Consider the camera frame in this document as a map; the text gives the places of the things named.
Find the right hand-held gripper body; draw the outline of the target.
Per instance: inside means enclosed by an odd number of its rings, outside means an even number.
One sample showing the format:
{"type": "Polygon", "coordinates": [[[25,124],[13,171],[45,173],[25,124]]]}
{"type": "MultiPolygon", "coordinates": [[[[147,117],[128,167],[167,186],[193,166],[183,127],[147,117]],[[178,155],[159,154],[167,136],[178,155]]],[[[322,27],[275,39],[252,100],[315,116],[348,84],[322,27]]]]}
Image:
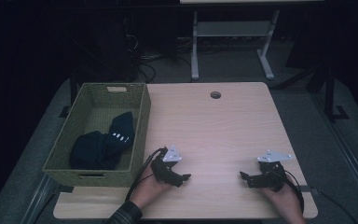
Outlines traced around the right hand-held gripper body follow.
{"type": "Polygon", "coordinates": [[[282,161],[293,158],[292,154],[286,154],[274,150],[267,150],[265,154],[257,158],[260,175],[250,175],[256,189],[270,188],[277,192],[283,187],[287,179],[282,161]]]}

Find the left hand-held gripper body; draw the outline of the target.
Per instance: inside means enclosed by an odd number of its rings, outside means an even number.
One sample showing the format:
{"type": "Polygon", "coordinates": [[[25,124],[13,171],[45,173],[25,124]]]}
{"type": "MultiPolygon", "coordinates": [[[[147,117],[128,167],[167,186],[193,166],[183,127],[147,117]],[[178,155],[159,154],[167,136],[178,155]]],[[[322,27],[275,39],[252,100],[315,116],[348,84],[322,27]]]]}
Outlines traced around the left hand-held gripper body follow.
{"type": "Polygon", "coordinates": [[[181,159],[175,145],[159,148],[158,155],[151,164],[155,178],[169,185],[172,185],[174,181],[183,181],[182,176],[172,170],[173,166],[181,159]]]}

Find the green woven basket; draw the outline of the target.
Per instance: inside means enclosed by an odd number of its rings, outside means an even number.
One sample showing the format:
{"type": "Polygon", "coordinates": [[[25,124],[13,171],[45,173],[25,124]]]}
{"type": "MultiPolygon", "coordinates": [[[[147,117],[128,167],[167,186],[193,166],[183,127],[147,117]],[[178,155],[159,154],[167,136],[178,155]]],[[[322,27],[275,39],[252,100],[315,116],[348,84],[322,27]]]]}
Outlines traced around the green woven basket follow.
{"type": "Polygon", "coordinates": [[[144,164],[145,139],[151,101],[144,83],[85,83],[72,104],[43,171],[71,187],[127,188],[144,164]],[[93,131],[107,133],[112,120],[131,112],[134,140],[113,170],[77,170],[70,154],[78,136],[93,131]]]}

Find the person's right hand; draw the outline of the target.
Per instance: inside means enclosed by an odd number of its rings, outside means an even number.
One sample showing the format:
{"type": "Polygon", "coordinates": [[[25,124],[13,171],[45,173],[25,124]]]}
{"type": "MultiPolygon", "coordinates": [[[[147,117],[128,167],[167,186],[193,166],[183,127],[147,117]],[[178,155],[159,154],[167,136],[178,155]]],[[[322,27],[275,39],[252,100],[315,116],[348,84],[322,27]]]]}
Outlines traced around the person's right hand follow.
{"type": "Polygon", "coordinates": [[[306,224],[295,191],[285,183],[280,191],[259,189],[287,224],[306,224]]]}

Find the person's left hand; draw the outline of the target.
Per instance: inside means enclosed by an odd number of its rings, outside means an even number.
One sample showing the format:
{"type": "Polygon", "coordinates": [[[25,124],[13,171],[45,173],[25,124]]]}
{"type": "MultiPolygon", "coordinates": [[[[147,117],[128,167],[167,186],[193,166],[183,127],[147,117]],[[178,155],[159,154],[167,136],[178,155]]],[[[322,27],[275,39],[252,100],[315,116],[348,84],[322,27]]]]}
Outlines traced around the person's left hand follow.
{"type": "Polygon", "coordinates": [[[162,195],[165,191],[171,188],[171,185],[158,181],[153,174],[150,167],[147,167],[141,175],[142,181],[137,185],[130,201],[137,205],[140,209],[144,209],[149,204],[162,195]]]}

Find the black metal stand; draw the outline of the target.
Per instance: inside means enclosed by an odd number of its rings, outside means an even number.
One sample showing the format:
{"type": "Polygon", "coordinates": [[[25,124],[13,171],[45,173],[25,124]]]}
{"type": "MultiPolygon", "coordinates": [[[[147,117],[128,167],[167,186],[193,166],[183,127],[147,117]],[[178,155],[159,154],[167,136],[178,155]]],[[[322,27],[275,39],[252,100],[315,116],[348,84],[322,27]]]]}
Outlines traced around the black metal stand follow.
{"type": "Polygon", "coordinates": [[[329,64],[324,66],[324,113],[328,120],[335,123],[337,119],[349,119],[348,114],[341,105],[334,105],[335,75],[329,64]]]}

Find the white metal stand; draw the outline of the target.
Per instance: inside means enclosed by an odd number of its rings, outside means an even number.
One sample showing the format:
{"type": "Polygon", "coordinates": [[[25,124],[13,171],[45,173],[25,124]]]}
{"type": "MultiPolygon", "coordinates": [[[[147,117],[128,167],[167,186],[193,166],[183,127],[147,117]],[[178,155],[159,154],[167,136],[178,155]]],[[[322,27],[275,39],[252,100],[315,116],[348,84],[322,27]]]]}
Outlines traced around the white metal stand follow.
{"type": "Polygon", "coordinates": [[[191,50],[191,79],[198,80],[198,38],[199,37],[264,37],[261,49],[256,51],[267,80],[275,78],[267,52],[273,37],[280,11],[274,10],[269,21],[200,21],[198,12],[193,13],[192,50],[191,50]]]}

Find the aluminium rail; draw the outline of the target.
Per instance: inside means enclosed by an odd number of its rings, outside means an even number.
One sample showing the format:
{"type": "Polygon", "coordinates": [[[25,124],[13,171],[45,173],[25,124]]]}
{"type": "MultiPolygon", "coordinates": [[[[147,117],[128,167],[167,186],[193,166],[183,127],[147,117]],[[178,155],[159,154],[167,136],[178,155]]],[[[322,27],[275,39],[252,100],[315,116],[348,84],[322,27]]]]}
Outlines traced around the aluminium rail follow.
{"type": "Polygon", "coordinates": [[[49,175],[43,175],[42,179],[34,192],[21,224],[35,224],[48,203],[53,199],[57,184],[49,175]]]}
{"type": "Polygon", "coordinates": [[[339,115],[328,115],[324,109],[324,102],[317,95],[312,94],[311,99],[315,104],[315,107],[322,114],[324,122],[326,123],[328,129],[334,135],[334,138],[343,154],[345,162],[348,164],[351,173],[358,184],[358,160],[355,158],[353,152],[351,151],[350,145],[346,141],[342,131],[337,126],[337,121],[340,119],[345,119],[343,113],[339,115]]]}

